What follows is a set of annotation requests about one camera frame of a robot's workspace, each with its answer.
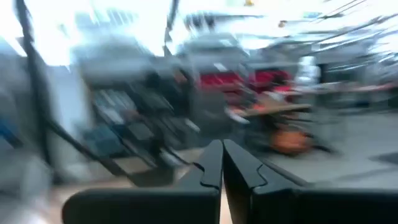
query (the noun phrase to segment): chair backrest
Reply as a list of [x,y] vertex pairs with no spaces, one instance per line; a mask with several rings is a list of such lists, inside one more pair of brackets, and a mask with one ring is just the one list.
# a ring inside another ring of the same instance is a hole
[[218,137],[231,131],[232,122],[225,113],[226,100],[221,91],[199,91],[193,97],[191,120],[202,136]]

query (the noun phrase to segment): wooden table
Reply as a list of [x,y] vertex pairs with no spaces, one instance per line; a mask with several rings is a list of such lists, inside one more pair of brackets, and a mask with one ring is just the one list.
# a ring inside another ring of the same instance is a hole
[[278,93],[285,96],[301,96],[301,95],[322,95],[331,93],[371,93],[375,91],[384,91],[395,88],[397,85],[385,84],[385,85],[369,85],[369,86],[352,86],[349,88],[333,88],[333,89],[309,89],[309,90],[292,90],[292,91],[279,91]]
[[310,104],[293,104],[285,101],[277,101],[263,93],[259,95],[256,107],[245,110],[232,108],[231,110],[239,116],[250,117],[287,111],[309,110],[310,108]]

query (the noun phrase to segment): floor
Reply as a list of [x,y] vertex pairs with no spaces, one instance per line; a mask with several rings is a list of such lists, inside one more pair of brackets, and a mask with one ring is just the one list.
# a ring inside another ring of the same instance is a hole
[[264,154],[260,158],[319,187],[396,189],[398,165],[376,157],[398,151],[398,114],[369,113],[340,119],[340,123],[325,124],[318,132],[324,139],[334,139],[337,154],[312,151],[298,157]]

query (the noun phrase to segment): orange object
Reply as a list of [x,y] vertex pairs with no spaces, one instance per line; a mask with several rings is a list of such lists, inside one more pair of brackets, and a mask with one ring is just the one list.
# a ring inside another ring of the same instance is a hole
[[310,149],[308,137],[300,131],[276,132],[272,137],[272,146],[284,154],[298,154]]

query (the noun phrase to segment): table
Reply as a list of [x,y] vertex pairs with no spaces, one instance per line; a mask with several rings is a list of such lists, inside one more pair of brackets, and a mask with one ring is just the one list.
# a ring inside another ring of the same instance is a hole
[[258,103],[253,108],[239,109],[231,108],[231,110],[244,118],[250,116],[260,116],[288,111],[305,111],[309,110],[312,106],[310,104],[294,104],[285,101],[277,101],[270,96],[262,93],[259,95]]
[[368,86],[351,86],[349,88],[313,88],[307,90],[290,90],[290,91],[278,91],[278,93],[285,96],[302,96],[302,95],[322,95],[332,93],[372,93],[376,91],[390,90],[396,88],[394,84],[384,85],[368,85]]

